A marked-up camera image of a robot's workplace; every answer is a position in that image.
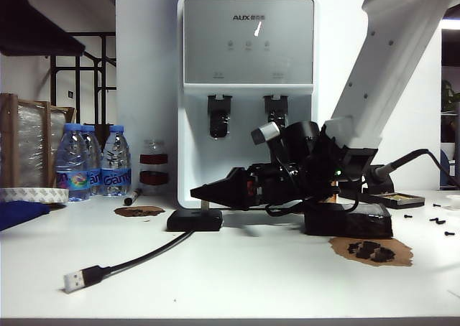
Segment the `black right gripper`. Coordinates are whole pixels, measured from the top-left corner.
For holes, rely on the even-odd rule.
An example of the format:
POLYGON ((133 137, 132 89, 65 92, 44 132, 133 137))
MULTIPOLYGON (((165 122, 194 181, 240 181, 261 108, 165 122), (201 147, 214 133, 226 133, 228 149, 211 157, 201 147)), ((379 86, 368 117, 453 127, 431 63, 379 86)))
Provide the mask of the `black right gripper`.
POLYGON ((191 189, 190 195, 230 208, 283 205, 305 199, 297 175, 296 167, 273 162, 253 164, 247 170, 235 167, 225 178, 191 189))

